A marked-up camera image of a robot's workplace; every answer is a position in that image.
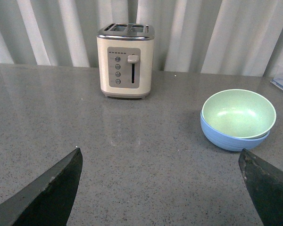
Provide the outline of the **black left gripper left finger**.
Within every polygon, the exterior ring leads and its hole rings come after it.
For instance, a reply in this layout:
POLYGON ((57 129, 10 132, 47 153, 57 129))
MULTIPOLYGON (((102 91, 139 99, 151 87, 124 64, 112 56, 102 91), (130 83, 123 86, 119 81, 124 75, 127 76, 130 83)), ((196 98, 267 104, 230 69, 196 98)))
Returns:
POLYGON ((0 226, 65 226, 83 167, 76 148, 21 191, 0 204, 0 226))

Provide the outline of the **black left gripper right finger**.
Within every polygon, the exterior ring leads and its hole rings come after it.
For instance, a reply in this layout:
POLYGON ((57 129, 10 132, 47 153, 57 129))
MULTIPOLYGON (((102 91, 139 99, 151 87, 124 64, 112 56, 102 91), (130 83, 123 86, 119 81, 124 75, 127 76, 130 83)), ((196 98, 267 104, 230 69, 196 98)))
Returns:
POLYGON ((241 174, 265 226, 283 226, 283 171, 247 149, 239 156, 241 174))

